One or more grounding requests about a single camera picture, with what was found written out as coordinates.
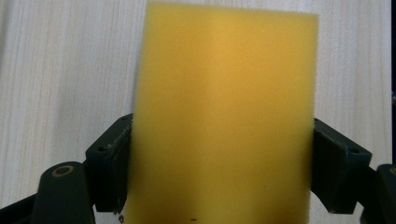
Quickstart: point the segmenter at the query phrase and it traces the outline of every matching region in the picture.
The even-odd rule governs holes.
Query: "black plastic part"
[[[396,223],[396,165],[384,164],[377,169],[376,196],[385,223]]]
[[[312,160],[314,192],[330,213],[352,214],[372,153],[315,119]]]
[[[0,210],[2,224],[29,224],[35,204],[35,194]]]
[[[68,172],[58,168],[65,167]],[[32,224],[94,223],[86,170],[76,161],[64,162],[49,168],[41,176]]]
[[[132,119],[132,114],[118,119],[86,151],[98,212],[120,213],[125,204]]]

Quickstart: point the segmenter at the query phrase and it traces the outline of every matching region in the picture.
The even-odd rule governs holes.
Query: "wooden table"
[[[319,14],[315,116],[371,150],[374,168],[390,162],[389,0],[189,2]],[[35,193],[52,165],[84,161],[134,110],[145,5],[0,1],[0,207]],[[356,214],[328,215],[312,197],[310,223],[359,223]]]

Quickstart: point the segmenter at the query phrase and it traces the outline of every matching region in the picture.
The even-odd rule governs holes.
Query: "table surface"
[[[315,116],[391,160],[390,0],[178,1],[319,14]],[[134,110],[146,1],[0,1],[0,207]],[[329,215],[315,196],[310,223]],[[98,214],[97,223],[119,223]]]

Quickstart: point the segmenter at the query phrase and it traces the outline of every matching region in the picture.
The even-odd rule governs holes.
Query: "screw hole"
[[[104,151],[106,151],[106,147],[99,147],[99,148],[98,148],[98,151],[104,152]]]
[[[356,148],[350,150],[353,154],[359,154],[360,152]]]

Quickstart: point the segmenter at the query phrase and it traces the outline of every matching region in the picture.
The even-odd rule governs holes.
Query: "yellow sponge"
[[[126,223],[306,223],[318,18],[148,3]]]

